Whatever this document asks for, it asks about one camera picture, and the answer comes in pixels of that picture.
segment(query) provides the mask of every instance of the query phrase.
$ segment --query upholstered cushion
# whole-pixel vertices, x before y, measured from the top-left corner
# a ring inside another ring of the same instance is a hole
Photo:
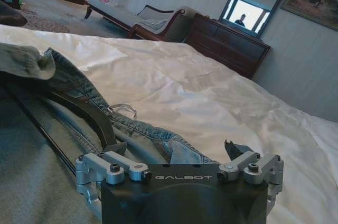
[[[129,27],[134,26],[136,23],[142,21],[143,19],[130,11],[126,10],[124,7],[113,7],[109,4],[105,4],[100,0],[88,0],[88,4],[92,5],[111,17],[123,22]]]

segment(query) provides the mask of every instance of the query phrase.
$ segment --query silver metal bracket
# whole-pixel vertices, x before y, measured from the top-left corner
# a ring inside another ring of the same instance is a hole
[[[247,151],[227,164],[221,164],[217,173],[220,181],[233,181],[243,172],[244,180],[250,184],[268,183],[267,215],[276,202],[276,196],[283,188],[284,162],[279,155],[267,154],[259,158],[258,153]]]
[[[221,164],[217,178],[223,182],[237,180],[239,173],[242,172],[243,169],[250,163],[256,162],[258,156],[258,153],[247,151],[234,159],[232,162]]]
[[[133,181],[145,182],[152,174],[144,163],[133,162],[113,151],[99,156],[86,154],[76,160],[77,191],[86,197],[88,208],[102,220],[102,205],[99,199],[101,182],[116,185],[125,179],[125,172]]]

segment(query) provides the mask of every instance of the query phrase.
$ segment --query screw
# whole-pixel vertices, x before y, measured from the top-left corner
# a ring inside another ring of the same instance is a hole
[[[221,170],[219,172],[217,172],[217,175],[216,175],[218,181],[221,181],[221,182],[226,182],[228,180],[228,174],[227,172]]]
[[[143,182],[147,182],[147,181],[149,181],[150,179],[152,178],[152,173],[150,172],[150,171],[144,171],[143,173],[142,173],[142,181]]]
[[[111,164],[110,165],[110,171],[115,173],[120,171],[120,166],[118,164]]]
[[[251,172],[255,172],[255,173],[258,172],[258,165],[255,163],[250,163],[248,168]]]

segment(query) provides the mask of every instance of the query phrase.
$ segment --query black strap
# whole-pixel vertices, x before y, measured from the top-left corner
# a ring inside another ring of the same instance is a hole
[[[82,117],[97,133],[103,149],[117,143],[109,118],[98,107],[90,103],[87,104],[64,93],[57,92],[49,88],[44,81],[25,79],[8,73],[1,73],[0,78],[2,82],[13,82],[28,92],[55,101],[68,108],[77,116]]]

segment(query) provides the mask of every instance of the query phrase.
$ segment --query white bedsheet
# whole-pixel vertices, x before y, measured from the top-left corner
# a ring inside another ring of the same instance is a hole
[[[224,140],[279,154],[284,188],[268,223],[338,223],[338,124],[310,116],[186,44],[0,26],[0,42],[59,51],[111,105],[183,136],[219,162]]]

